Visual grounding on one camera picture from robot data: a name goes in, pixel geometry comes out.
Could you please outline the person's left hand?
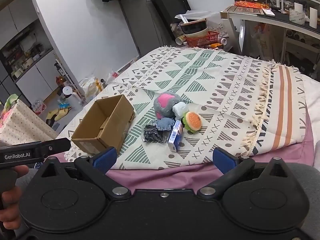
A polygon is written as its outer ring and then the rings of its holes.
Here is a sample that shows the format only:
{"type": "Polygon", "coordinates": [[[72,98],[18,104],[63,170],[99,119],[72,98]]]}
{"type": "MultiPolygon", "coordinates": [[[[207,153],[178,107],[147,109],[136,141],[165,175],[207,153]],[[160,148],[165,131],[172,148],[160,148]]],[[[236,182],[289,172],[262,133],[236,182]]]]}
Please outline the person's left hand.
{"type": "Polygon", "coordinates": [[[21,165],[14,170],[18,174],[17,185],[2,193],[5,208],[1,210],[1,222],[8,230],[18,230],[21,226],[19,201],[26,188],[24,177],[29,173],[29,167],[21,165]]]}

